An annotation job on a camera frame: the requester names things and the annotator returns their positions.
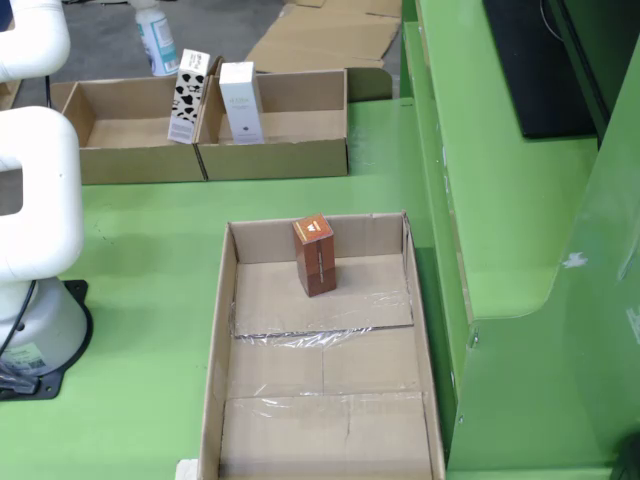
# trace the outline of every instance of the cardboard sheet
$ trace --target cardboard sheet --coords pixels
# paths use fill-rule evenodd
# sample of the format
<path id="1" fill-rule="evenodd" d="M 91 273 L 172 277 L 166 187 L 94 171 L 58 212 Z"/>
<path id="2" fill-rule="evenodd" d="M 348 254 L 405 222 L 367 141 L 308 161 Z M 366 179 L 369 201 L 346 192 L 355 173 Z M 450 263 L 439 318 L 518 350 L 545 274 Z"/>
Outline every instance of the cardboard sheet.
<path id="1" fill-rule="evenodd" d="M 414 327 L 233 339 L 228 398 L 419 392 Z"/>
<path id="2" fill-rule="evenodd" d="M 235 399 L 222 478 L 431 478 L 420 393 Z"/>
<path id="3" fill-rule="evenodd" d="M 235 334 L 412 324 L 401 254 L 337 258 L 336 275 L 336 290 L 309 298 L 298 279 L 295 262 L 239 265 Z"/>
<path id="4" fill-rule="evenodd" d="M 375 0 L 327 0 L 322 8 L 286 5 L 247 60 L 265 72 L 295 72 L 347 67 L 380 67 L 400 19 L 378 11 Z M 380 4 L 389 12 L 390 4 Z"/>
<path id="5" fill-rule="evenodd" d="M 402 16 L 402 0 L 285 0 L 285 3 L 388 17 Z"/>

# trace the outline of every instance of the white box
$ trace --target white box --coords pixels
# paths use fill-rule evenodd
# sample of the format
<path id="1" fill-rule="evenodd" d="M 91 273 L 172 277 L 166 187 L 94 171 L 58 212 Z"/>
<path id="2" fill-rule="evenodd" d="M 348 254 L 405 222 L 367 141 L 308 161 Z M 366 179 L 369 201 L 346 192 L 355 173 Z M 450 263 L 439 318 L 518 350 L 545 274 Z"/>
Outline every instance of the white box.
<path id="1" fill-rule="evenodd" d="M 193 143 L 210 59 L 207 53 L 185 48 L 173 95 L 169 140 Z"/>
<path id="2" fill-rule="evenodd" d="M 260 121 L 262 101 L 254 63 L 223 63 L 220 91 L 233 141 L 237 145 L 264 143 Z"/>

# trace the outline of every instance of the brown juice carton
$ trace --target brown juice carton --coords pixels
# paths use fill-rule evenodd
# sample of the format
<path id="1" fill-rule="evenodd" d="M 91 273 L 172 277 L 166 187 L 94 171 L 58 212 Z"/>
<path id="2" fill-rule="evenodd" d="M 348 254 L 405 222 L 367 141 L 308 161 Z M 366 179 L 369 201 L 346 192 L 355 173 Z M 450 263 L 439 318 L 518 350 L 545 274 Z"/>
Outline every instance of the brown juice carton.
<path id="1" fill-rule="evenodd" d="M 298 276 L 307 295 L 336 289 L 333 230 L 322 214 L 293 222 Z"/>

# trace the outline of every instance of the plastic bottle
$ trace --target plastic bottle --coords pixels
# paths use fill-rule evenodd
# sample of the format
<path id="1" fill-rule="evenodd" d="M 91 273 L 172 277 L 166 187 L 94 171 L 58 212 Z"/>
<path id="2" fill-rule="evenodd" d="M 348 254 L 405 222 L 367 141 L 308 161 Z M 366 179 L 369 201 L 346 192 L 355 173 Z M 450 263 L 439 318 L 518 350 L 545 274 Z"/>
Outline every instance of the plastic bottle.
<path id="1" fill-rule="evenodd" d="M 144 49 L 149 57 L 151 72 L 156 77 L 178 72 L 180 62 L 176 54 L 167 16 L 157 0 L 129 0 L 136 9 L 136 22 Z"/>

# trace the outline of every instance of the open cardboard box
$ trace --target open cardboard box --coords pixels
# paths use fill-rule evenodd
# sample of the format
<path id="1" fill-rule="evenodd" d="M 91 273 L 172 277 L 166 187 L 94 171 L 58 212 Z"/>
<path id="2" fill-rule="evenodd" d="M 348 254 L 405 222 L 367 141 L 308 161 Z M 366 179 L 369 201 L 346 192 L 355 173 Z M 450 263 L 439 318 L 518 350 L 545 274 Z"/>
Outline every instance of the open cardboard box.
<path id="1" fill-rule="evenodd" d="M 193 145 L 167 139 L 175 77 L 68 85 L 53 86 L 54 102 L 78 134 L 84 184 L 205 179 Z"/>
<path id="2" fill-rule="evenodd" d="M 183 145 L 167 139 L 175 82 L 52 86 L 54 105 L 78 133 L 84 184 L 347 175 L 347 100 L 391 98 L 391 77 L 380 69 L 259 75 L 267 143 L 233 145 L 219 78 L 211 75 L 197 143 Z"/>
<path id="3" fill-rule="evenodd" d="M 211 180 L 348 174 L 347 72 L 258 75 L 265 144 L 234 145 L 219 77 L 211 77 L 196 142 Z"/>
<path id="4" fill-rule="evenodd" d="M 227 227 L 200 480 L 444 479 L 409 223 L 328 220 L 338 288 L 313 298 L 290 220 Z"/>

